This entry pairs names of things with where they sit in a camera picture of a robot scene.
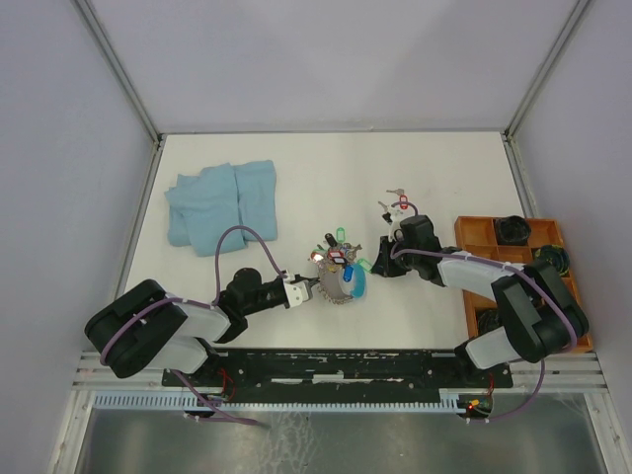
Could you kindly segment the metal key organizer blue handle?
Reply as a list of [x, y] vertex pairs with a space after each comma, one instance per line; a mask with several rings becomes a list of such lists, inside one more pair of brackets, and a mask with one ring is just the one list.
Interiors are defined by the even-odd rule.
[[[345, 257], [336, 260], [330, 259], [328, 252], [333, 250], [343, 252]], [[318, 246], [311, 252], [309, 261], [317, 268], [318, 283], [316, 288], [330, 303], [343, 305], [364, 297], [366, 274], [355, 266], [355, 262], [360, 259], [357, 254], [362, 250], [361, 245], [344, 242], [328, 248]], [[351, 282], [343, 281], [343, 270], [347, 265], [352, 265], [355, 268], [354, 278]]]

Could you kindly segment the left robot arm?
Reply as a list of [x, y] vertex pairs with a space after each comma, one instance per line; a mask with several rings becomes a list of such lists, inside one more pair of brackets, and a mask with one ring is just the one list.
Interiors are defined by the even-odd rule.
[[303, 296], [304, 288], [289, 277], [264, 282], [250, 268], [235, 274], [214, 305], [177, 297], [147, 279], [95, 314], [84, 333], [101, 364], [118, 378], [145, 368], [176, 369], [206, 385], [218, 373], [218, 361], [210, 355], [213, 344], [244, 332], [249, 315], [299, 305]]

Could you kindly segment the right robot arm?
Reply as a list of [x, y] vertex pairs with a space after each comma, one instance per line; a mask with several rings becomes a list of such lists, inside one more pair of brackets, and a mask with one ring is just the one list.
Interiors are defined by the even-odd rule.
[[401, 277], [409, 272], [440, 287], [456, 288], [493, 300], [500, 327], [472, 337], [454, 352], [454, 377], [475, 386], [489, 369], [522, 359], [537, 363], [569, 352], [589, 332], [589, 321], [575, 296], [546, 262], [499, 262], [457, 247], [443, 247], [425, 215], [382, 214], [389, 225], [380, 238], [371, 272]]

